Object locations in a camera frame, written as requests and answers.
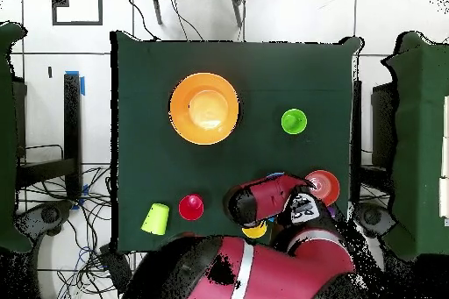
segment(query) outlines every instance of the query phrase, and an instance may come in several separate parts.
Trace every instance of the yellow object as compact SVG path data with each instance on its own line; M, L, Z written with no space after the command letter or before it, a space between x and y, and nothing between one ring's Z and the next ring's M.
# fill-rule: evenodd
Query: yellow object
M242 232L248 238L261 238L267 232L267 222L261 222L257 227L253 228L242 228Z
M184 139L212 145L231 134L239 117L232 85L214 74L194 74L176 87L170 99L170 121Z
M165 234L167 228L169 208L163 203L154 203L146 215L145 221L140 227L142 231L155 235Z

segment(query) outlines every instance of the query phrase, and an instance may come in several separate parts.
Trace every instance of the red plate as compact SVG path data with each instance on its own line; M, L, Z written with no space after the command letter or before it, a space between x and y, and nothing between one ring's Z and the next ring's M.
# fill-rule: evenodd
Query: red plate
M312 195L318 197L326 206L335 203L339 198L340 184L334 174L317 170L305 177L315 185L315 189L310 189Z

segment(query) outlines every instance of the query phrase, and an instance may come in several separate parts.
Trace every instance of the floor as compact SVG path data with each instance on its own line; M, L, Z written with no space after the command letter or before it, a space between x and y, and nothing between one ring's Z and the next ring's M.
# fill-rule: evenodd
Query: floor
M185 39L171 0L160 0L164 24L156 22L152 0L132 0L145 18L146 28L161 39ZM11 64L28 85L26 98L26 142L28 146L63 145L63 75L79 71L85 79L82 96L83 171L110 164L110 40L109 31L126 31L139 39L150 39L142 17L128 0L103 0L103 25L53 25L51 0L0 0L0 22L24 25L24 40L12 48ZM98 20L97 0L69 0L57 9L59 21ZM236 26L231 0L177 0L180 14L191 22L204 39L242 40ZM359 75L363 82L362 147L371 151L372 87L391 81L380 60L393 52L401 32L416 30L441 42L449 36L447 0L246 0L246 41L286 40L290 42L338 42L346 36L360 36L365 45L360 53ZM196 32L184 25L189 39ZM28 151L28 161L58 159L58 148ZM363 153L370 163L370 153ZM84 183L94 172L84 175ZM95 192L107 195L104 181ZM43 201L30 190L20 194L20 210ZM93 209L93 203L86 203ZM110 239L110 208L101 209L95 224L99 245ZM70 221L77 238L86 245L85 219L71 210ZM379 246L371 242L375 258L382 264ZM134 269L141 254L131 256ZM39 283L43 299L56 299L62 282L58 270L68 276L76 270L79 248L74 230L65 224L54 238L45 237L39 253Z

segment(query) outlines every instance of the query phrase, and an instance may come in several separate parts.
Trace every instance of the bowl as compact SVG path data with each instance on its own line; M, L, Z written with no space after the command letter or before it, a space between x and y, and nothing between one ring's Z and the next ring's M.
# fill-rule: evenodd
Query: bowl
M176 132L188 142L213 145L235 128L239 98L234 87L219 75L190 75L175 88L169 117Z
M340 194L340 183L334 174L325 171L317 170L305 177L311 181L315 188L310 189L310 193L323 201L326 206L335 203Z
M299 134L307 125L305 113L293 108L286 110L281 119L282 129L288 134Z

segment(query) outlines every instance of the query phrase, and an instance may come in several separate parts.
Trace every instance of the white stripe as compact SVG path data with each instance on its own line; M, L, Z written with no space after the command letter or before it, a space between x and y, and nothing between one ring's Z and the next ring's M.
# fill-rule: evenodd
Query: white stripe
M310 231L301 232L299 235L296 235L290 241L289 246L287 247L287 253L290 251L292 246L297 241L311 241L311 240L317 240L317 239L331 241L331 242L341 246L343 249L345 249L341 245L339 238L337 236L335 236L333 233L331 233L329 231L325 231L325 230L310 230Z
M254 247L247 244L245 240L243 242L245 244L243 245L242 263L240 265L239 276L237 276L237 282L240 284L239 288L234 285L231 299L243 299L245 297L251 267L253 266Z

